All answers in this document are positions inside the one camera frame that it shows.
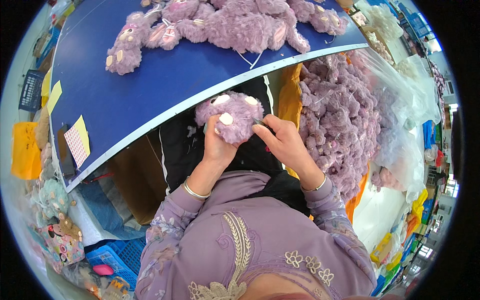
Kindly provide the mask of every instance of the purple blouse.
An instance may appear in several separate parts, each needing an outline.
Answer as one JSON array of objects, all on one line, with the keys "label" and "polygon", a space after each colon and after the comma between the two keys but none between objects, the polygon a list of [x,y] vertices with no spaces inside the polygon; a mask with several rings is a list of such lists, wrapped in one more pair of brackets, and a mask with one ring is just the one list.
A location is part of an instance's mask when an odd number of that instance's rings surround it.
[{"label": "purple blouse", "polygon": [[226,172],[204,203],[181,187],[168,195],[147,230],[136,298],[236,300],[268,273],[314,299],[369,296],[376,287],[370,256],[332,182],[305,192],[312,222],[272,197],[241,200],[269,179]]}]

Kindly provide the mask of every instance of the smartphone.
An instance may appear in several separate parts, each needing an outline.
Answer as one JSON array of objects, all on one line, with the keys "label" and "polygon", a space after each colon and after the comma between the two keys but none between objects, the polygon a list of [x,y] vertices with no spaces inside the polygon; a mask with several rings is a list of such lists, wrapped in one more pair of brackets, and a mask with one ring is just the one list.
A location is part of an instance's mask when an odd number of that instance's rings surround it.
[{"label": "smartphone", "polygon": [[73,157],[72,153],[70,152],[70,148],[68,147],[67,140],[65,140],[64,134],[68,130],[68,125],[65,124],[58,130],[57,132],[57,141],[59,144],[59,155],[60,155],[60,163],[62,167],[62,175],[65,179],[70,179],[75,176],[75,165],[73,164]]}]

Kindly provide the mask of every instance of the lace embroidery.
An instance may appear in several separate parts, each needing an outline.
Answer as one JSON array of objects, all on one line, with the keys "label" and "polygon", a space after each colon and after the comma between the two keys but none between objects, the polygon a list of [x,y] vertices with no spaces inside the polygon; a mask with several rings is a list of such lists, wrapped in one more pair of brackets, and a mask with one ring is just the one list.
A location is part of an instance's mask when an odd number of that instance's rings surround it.
[{"label": "lace embroidery", "polygon": [[316,289],[313,290],[313,293],[314,293],[315,296],[317,296],[318,298],[321,298],[323,291],[320,290],[319,288],[316,288]]},{"label": "lace embroidery", "polygon": [[322,265],[321,262],[317,262],[317,257],[305,257],[305,262],[307,263],[307,268],[310,269],[310,272],[312,274],[317,273],[317,270],[320,269],[320,266]]},{"label": "lace embroidery", "polygon": [[300,268],[300,263],[303,262],[303,256],[298,254],[298,251],[285,252],[287,264],[293,265],[295,268]]},{"label": "lace embroidery", "polygon": [[228,284],[228,288],[218,282],[211,282],[210,288],[191,282],[188,286],[191,300],[237,300],[247,290],[247,284],[237,283],[240,275],[247,268],[250,260],[250,240],[247,237],[247,228],[243,219],[232,212],[225,212],[223,218],[232,231],[235,242],[235,272]]},{"label": "lace embroidery", "polygon": [[330,273],[330,269],[325,269],[323,271],[318,271],[318,276],[320,276],[320,279],[330,286],[330,281],[332,281],[334,274]]}]

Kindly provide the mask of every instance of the teal plush toy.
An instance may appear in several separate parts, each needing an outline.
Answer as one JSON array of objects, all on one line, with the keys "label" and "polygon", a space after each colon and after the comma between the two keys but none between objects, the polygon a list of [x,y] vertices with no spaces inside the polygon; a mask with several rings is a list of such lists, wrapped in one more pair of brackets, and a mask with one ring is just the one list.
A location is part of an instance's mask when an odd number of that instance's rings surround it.
[{"label": "teal plush toy", "polygon": [[38,204],[42,208],[44,219],[59,217],[59,213],[67,213],[70,206],[68,194],[62,184],[55,179],[45,181],[39,192]]}]

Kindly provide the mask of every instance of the woman's right hand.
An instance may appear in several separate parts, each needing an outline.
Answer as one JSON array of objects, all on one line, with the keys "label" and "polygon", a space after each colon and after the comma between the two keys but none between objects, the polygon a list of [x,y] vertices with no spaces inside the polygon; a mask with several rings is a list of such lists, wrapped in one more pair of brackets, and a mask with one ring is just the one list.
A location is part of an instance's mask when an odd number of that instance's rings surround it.
[{"label": "woman's right hand", "polygon": [[300,177],[302,187],[312,190],[322,184],[323,172],[317,167],[293,122],[266,115],[263,122],[275,131],[273,135],[265,126],[255,124],[252,129],[268,146],[273,155]]}]

